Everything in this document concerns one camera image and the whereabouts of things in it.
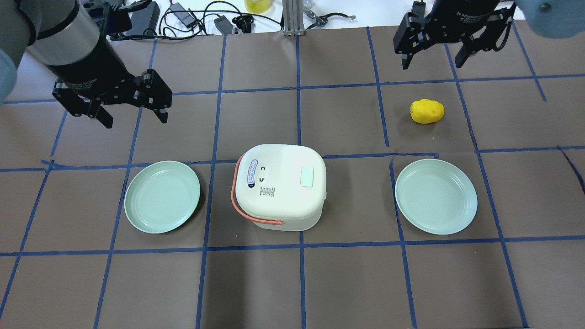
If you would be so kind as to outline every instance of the plate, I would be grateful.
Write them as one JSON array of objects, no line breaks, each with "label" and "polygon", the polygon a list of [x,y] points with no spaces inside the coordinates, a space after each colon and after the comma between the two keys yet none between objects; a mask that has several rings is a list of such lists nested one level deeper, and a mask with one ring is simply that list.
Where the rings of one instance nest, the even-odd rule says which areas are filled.
[{"label": "plate", "polygon": [[199,178],[186,164],[157,162],[130,182],[124,212],[130,224],[143,232],[169,232],[193,214],[200,194]]},{"label": "plate", "polygon": [[414,226],[433,234],[453,234],[476,215],[477,194],[459,168],[437,159],[415,161],[396,179],[396,203]]}]

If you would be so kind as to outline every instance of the yellow potato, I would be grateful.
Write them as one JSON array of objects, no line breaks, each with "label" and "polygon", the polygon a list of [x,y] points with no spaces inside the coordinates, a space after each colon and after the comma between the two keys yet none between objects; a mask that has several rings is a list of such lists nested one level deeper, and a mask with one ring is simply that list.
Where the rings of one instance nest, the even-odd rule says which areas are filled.
[{"label": "yellow potato", "polygon": [[445,107],[437,101],[423,98],[410,105],[410,116],[419,124],[432,124],[441,120],[444,115]]}]

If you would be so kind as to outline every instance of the power adapter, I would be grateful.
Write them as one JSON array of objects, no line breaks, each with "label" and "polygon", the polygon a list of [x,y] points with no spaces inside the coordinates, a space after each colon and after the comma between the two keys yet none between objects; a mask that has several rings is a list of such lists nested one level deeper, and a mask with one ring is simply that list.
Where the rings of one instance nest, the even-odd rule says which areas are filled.
[{"label": "power adapter", "polygon": [[183,23],[183,25],[185,25],[188,29],[191,29],[193,26],[195,26],[195,24],[197,24],[197,21],[195,20],[195,18],[193,16],[191,16],[190,13],[188,13],[185,8],[183,8],[183,6],[181,6],[181,4],[179,4],[178,2],[175,2],[174,4],[172,4],[170,7],[168,7],[171,11],[173,11],[173,14],[178,18],[178,20],[181,21],[181,23]]},{"label": "power adapter", "polygon": [[214,19],[214,23],[215,27],[218,28],[222,34],[230,35],[233,33],[233,25],[226,16],[220,16]]},{"label": "power adapter", "polygon": [[133,12],[130,18],[132,28],[126,32],[126,35],[154,35],[159,14],[160,8],[155,1],[146,8]]}]

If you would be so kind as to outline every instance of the qr code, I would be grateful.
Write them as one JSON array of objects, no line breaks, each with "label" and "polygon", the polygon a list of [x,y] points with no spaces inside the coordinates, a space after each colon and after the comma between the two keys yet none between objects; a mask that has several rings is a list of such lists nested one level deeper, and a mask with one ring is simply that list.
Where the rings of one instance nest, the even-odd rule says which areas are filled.
[{"label": "qr code", "polygon": [[269,196],[274,197],[274,187],[261,187],[260,188],[260,196]]}]

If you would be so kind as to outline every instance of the green button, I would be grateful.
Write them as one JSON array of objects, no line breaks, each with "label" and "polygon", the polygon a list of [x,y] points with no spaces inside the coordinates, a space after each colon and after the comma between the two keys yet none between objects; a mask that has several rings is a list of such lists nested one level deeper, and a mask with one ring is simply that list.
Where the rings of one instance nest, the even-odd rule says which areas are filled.
[{"label": "green button", "polygon": [[301,168],[301,186],[313,187],[313,167],[302,167]]}]

